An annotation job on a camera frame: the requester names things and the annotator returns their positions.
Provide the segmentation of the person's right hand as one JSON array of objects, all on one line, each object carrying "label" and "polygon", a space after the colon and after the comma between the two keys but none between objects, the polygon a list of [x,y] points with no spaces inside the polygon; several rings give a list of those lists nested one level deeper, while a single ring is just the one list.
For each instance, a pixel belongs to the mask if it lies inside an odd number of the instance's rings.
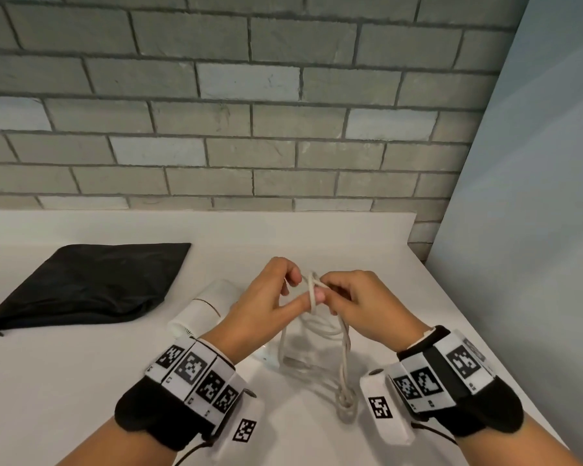
[{"label": "person's right hand", "polygon": [[412,314],[384,285],[378,276],[369,271],[329,272],[320,281],[347,289],[356,304],[325,305],[359,334],[378,342],[393,352],[402,352],[417,343],[431,328]]}]

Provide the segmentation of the white hair dryer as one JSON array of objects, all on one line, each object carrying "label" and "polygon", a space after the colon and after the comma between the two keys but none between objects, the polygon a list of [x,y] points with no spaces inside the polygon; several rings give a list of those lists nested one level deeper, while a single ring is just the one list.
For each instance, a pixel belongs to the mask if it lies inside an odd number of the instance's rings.
[{"label": "white hair dryer", "polygon": [[[200,338],[226,317],[242,293],[226,280],[211,283],[169,323],[173,334]],[[274,350],[266,348],[269,344],[270,341],[256,350],[257,358],[268,368],[280,371],[282,364]]]}]

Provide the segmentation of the person's left hand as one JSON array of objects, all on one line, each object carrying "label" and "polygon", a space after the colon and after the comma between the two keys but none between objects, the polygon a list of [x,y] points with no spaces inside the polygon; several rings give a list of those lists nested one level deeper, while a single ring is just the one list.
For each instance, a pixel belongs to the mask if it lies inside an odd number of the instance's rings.
[{"label": "person's left hand", "polygon": [[237,365],[293,321],[281,321],[281,296],[303,281],[300,268],[284,257],[272,258],[249,284],[226,317],[200,337]]}]

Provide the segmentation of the black fabric pouch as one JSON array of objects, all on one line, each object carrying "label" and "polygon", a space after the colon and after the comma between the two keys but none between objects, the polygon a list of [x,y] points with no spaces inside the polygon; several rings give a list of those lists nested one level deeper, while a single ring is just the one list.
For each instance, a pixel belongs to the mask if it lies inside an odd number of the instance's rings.
[{"label": "black fabric pouch", "polygon": [[0,336],[13,329],[135,321],[165,301],[191,247],[63,246],[0,303]]}]

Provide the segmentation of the right wrist marker band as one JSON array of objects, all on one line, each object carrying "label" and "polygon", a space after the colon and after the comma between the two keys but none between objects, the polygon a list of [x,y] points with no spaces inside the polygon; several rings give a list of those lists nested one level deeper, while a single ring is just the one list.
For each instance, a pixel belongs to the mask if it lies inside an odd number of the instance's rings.
[{"label": "right wrist marker band", "polygon": [[433,418],[456,438],[521,429],[520,398],[459,331],[436,326],[397,357],[386,375],[414,420]]}]

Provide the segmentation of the wrist marker band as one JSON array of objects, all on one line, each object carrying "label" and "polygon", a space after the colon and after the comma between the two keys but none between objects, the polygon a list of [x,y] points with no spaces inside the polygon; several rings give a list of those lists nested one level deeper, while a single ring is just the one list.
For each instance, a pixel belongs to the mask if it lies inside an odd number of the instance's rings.
[{"label": "wrist marker band", "polygon": [[436,326],[397,357],[386,375],[414,420],[433,418],[456,438],[521,429],[520,398],[459,331]]},{"label": "wrist marker band", "polygon": [[114,419],[125,431],[145,431],[176,452],[198,436],[211,448],[244,390],[248,383],[221,352],[183,336],[123,394]]}]

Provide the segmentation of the person's left forearm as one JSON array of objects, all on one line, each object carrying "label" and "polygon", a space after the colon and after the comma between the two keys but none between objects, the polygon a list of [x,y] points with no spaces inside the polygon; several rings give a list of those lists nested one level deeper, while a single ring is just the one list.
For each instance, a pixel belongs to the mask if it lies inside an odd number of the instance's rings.
[{"label": "person's left forearm", "polygon": [[56,466],[173,466],[177,455],[145,431],[125,431],[112,417]]}]

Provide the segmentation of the left wrist marker band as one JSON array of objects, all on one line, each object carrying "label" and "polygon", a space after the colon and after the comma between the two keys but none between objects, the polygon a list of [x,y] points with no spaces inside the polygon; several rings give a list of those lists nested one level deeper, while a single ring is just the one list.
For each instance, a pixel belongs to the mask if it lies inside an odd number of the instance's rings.
[{"label": "left wrist marker band", "polygon": [[114,419],[125,431],[145,431],[176,452],[198,436],[211,448],[244,390],[248,383],[221,352],[183,336],[123,394]]}]

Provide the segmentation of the person's right forearm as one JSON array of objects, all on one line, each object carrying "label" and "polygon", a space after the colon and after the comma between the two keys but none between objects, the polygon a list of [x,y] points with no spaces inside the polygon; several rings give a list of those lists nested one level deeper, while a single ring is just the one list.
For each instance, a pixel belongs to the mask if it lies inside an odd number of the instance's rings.
[{"label": "person's right forearm", "polygon": [[455,440],[469,466],[583,466],[567,446],[529,415],[514,433],[486,428]]}]

